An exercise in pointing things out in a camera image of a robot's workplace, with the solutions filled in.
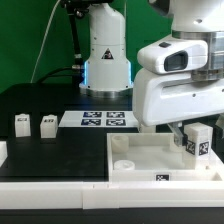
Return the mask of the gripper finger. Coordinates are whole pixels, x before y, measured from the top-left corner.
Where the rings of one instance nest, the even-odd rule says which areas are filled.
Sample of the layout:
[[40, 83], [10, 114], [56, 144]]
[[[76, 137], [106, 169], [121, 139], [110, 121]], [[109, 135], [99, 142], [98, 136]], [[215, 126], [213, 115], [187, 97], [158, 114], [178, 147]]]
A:
[[224, 130], [224, 114], [220, 114], [217, 121], [216, 126]]
[[187, 137], [181, 130], [182, 123], [181, 122], [171, 122], [168, 124], [168, 127], [174, 134], [174, 143], [177, 146], [185, 146]]

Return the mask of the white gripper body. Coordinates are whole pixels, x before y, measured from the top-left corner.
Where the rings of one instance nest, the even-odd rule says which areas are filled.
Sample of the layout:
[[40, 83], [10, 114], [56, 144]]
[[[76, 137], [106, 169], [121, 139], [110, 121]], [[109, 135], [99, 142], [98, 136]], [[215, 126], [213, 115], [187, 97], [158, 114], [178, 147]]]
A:
[[224, 113], [224, 79], [197, 82], [190, 72], [157, 75], [141, 69], [134, 80], [132, 110], [144, 126]]

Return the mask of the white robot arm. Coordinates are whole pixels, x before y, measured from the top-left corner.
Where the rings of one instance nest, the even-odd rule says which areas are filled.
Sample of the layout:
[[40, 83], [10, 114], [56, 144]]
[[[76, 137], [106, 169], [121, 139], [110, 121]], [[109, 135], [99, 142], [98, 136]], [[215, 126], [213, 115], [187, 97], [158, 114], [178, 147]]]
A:
[[133, 91], [132, 110], [146, 127], [167, 124], [178, 136], [184, 120], [216, 115], [224, 125], [224, 0], [148, 0], [171, 17], [171, 34], [137, 54], [142, 69], [130, 79], [125, 20], [112, 0], [71, 0], [90, 13], [89, 59], [80, 90], [98, 97]]

